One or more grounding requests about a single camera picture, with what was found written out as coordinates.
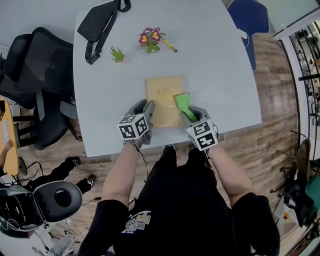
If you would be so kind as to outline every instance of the artificial flower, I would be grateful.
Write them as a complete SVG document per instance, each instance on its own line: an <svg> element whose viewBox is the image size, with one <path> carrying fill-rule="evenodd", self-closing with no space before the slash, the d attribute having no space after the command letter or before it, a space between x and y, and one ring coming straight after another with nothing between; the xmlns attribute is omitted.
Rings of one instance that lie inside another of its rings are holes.
<svg viewBox="0 0 320 256"><path fill-rule="evenodd" d="M148 43L148 37L146 33L141 33L140 34L140 39L139 39L139 44L140 45L145 45Z"/></svg>
<svg viewBox="0 0 320 256"><path fill-rule="evenodd" d="M160 32L159 32L158 29L154 29L154 30L151 32L151 39L152 39L153 41L160 42L161 36L160 36Z"/></svg>

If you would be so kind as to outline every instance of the wooden board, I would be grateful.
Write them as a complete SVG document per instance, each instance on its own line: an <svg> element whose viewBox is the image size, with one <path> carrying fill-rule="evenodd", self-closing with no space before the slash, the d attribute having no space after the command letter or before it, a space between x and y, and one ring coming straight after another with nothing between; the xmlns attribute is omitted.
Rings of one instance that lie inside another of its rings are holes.
<svg viewBox="0 0 320 256"><path fill-rule="evenodd" d="M4 101L5 112L2 120L0 121L0 152L5 147L5 136L4 128L7 129L8 138L12 140L13 147L10 149L8 154L6 155L5 164L4 164L4 172L9 175L17 175L18 174L18 152L17 152L17 143L15 138L15 127L14 121L11 115L10 105L7 100L3 97L0 97L0 101Z"/></svg>
<svg viewBox="0 0 320 256"><path fill-rule="evenodd" d="M154 128L183 126L181 113L175 95L183 94L182 78L167 76L146 80L146 98L154 100L155 110L152 118Z"/></svg>

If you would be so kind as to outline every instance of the person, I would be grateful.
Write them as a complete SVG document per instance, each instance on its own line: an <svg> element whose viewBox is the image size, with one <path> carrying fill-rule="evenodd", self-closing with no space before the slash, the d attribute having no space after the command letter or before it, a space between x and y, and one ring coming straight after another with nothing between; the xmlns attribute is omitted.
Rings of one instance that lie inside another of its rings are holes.
<svg viewBox="0 0 320 256"><path fill-rule="evenodd" d="M268 199L255 194L248 176L219 144L209 156L231 208L206 166L206 153L194 147L178 167L176 150L169 145L129 212L139 144L125 143L106 177L79 256L100 256L111 245L116 255L279 254L280 236Z"/></svg>
<svg viewBox="0 0 320 256"><path fill-rule="evenodd" d="M4 171L4 166L5 166L7 154L12 147L13 147L13 142L11 140L9 140L5 144L3 150L0 154L0 178L2 176L6 175L6 173ZM74 169L77 165L79 165L80 163L81 163L81 161L80 161L79 157L77 157L77 156L76 157L68 157L57 168L53 169L49 175L43 175L43 176L36 178L35 180L30 180L26 185L23 185L22 187L33 192L37 187L39 187L43 184L47 184L47 183L54 182L54 181L62 181L69 175L69 172L72 169ZM76 185L80 189L81 193L84 194L84 193L91 190L96 179L97 179L96 176L91 174L88 178L84 178L84 179L80 180ZM8 184L0 183L0 189L7 188L7 187L9 187ZM14 237L14 238L28 238L29 237L27 232L15 231L15 230L12 230L11 228L5 229L2 227L2 225L0 226L0 231L4 234L6 234L10 237Z"/></svg>

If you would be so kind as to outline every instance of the succulent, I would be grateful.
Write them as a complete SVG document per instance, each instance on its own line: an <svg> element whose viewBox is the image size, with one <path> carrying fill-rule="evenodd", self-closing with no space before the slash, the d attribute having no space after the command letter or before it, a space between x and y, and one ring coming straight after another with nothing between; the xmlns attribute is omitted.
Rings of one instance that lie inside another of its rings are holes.
<svg viewBox="0 0 320 256"><path fill-rule="evenodd" d="M122 50L119 49L118 47L115 49L113 46L111 46L111 51L110 53L113 55L113 60L115 62L120 62L124 58L124 54L122 53Z"/></svg>

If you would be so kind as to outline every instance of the shoe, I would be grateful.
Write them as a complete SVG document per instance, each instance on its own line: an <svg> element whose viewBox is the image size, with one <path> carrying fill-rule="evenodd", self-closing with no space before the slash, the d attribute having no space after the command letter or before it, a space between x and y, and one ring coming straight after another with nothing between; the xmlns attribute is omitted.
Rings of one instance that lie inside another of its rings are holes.
<svg viewBox="0 0 320 256"><path fill-rule="evenodd" d="M67 159L65 159L65 161L72 161L74 167L76 167L77 165L81 164L80 158L75 156L75 157L68 157Z"/></svg>
<svg viewBox="0 0 320 256"><path fill-rule="evenodd" d="M164 146L162 146L162 147L163 147L163 148L169 147L169 148L172 148L172 149L174 149L175 151L177 151L175 145L173 145L173 144L164 145Z"/></svg>
<svg viewBox="0 0 320 256"><path fill-rule="evenodd" d="M95 182L97 181L97 176L94 174L91 174L88 178L87 178L87 182L91 185L91 187L94 186Z"/></svg>

